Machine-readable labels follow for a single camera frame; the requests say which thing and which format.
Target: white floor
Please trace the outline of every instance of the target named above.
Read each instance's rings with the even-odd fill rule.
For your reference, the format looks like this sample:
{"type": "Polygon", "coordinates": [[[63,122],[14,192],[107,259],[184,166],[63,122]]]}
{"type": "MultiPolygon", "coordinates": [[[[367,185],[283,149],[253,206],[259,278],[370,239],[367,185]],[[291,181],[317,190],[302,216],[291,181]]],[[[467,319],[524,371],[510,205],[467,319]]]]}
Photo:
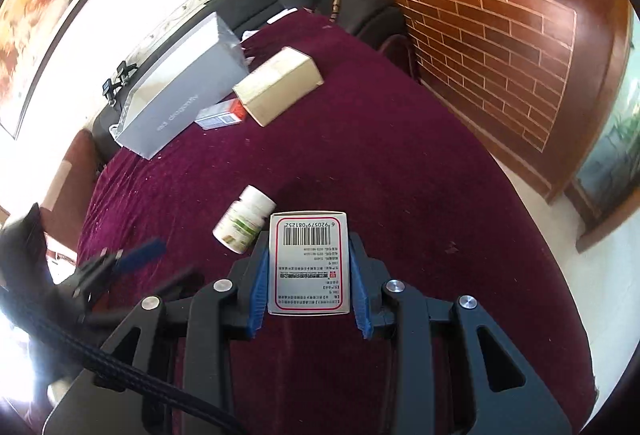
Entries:
{"type": "Polygon", "coordinates": [[[581,255],[575,240],[582,219],[563,195],[552,206],[504,165],[553,252],[589,337],[598,388],[594,414],[619,381],[640,339],[640,214],[581,255]]]}

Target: brick pattern panel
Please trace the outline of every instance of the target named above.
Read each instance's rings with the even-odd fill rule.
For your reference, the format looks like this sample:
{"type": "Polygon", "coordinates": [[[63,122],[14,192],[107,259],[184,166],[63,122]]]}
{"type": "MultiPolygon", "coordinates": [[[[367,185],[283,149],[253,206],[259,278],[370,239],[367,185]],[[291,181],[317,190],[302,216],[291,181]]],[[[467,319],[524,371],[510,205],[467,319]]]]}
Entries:
{"type": "Polygon", "coordinates": [[[576,14],[553,0],[395,0],[420,66],[542,152],[566,90],[576,14]]]}

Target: yellow box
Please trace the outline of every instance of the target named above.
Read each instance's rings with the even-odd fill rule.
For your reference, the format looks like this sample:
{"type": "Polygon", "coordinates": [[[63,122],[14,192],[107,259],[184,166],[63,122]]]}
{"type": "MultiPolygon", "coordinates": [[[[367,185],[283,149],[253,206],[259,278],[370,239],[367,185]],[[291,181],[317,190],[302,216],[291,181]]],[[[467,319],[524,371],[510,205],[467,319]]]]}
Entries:
{"type": "Polygon", "coordinates": [[[313,59],[291,47],[260,65],[235,86],[244,108],[267,126],[324,80],[313,59]]]}

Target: white bottle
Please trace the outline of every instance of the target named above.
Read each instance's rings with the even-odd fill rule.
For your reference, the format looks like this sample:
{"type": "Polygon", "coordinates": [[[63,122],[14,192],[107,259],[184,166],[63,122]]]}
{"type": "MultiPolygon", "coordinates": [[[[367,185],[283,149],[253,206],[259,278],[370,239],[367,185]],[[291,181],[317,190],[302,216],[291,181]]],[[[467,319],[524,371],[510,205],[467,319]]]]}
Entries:
{"type": "Polygon", "coordinates": [[[260,234],[276,204],[253,186],[247,186],[240,200],[226,211],[213,230],[213,236],[231,251],[242,255],[260,234]]]}

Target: table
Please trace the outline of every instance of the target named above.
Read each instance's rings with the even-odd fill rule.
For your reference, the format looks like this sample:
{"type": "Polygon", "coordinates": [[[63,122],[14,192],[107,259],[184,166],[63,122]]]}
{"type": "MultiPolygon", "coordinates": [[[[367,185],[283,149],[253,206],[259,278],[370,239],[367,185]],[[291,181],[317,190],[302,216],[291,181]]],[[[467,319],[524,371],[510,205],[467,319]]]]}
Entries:
{"type": "MultiPolygon", "coordinates": [[[[325,83],[266,128],[192,125],[150,161],[123,149],[106,167],[79,259],[167,244],[113,286],[110,305],[134,305],[191,264],[207,281],[225,277],[240,256],[211,232],[251,184],[278,211],[345,211],[369,256],[424,294],[478,298],[579,431],[595,395],[586,333],[495,160],[426,88],[325,17],[290,14],[249,39],[246,55],[255,66],[286,45],[313,57],[325,83]]],[[[254,341],[232,345],[236,415],[261,435],[376,433],[385,348],[364,341],[352,315],[267,315],[254,341]]]]}

